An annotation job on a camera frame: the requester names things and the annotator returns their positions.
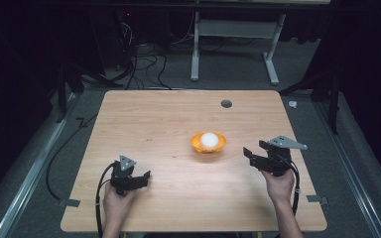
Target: wood grain surface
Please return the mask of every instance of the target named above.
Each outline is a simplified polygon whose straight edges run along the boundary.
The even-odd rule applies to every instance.
[[[222,100],[232,106],[222,107]],[[194,150],[191,137],[201,131],[225,136],[221,152]],[[62,230],[97,230],[97,184],[119,155],[137,162],[134,177],[151,171],[123,231],[278,230],[265,180],[249,166],[243,147],[266,156],[258,141],[279,135],[296,140],[276,91],[109,91],[70,195],[80,205],[66,208]],[[292,158],[301,174],[297,219],[302,230],[321,231],[326,221],[318,202],[307,200],[316,192],[300,150],[292,149]]]

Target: round white object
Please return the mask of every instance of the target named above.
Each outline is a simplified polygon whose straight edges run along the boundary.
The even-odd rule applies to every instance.
[[[206,149],[215,149],[218,145],[218,137],[214,133],[204,133],[200,137],[201,145]]]

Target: yellow bowl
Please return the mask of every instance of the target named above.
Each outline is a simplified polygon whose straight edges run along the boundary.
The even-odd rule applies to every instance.
[[[203,153],[203,154],[210,154],[210,153],[218,153],[221,151],[221,149],[224,147],[225,145],[225,142],[226,142],[226,139],[223,135],[221,135],[220,133],[217,133],[217,132],[212,132],[213,134],[215,134],[215,136],[218,137],[218,144],[215,148],[213,149],[207,149],[207,148],[204,148],[203,145],[201,144],[200,142],[200,138],[202,137],[203,134],[205,134],[206,132],[199,132],[197,134],[195,134],[194,136],[191,137],[190,139],[190,143],[191,145],[194,147],[194,149],[198,152],[198,153]]]

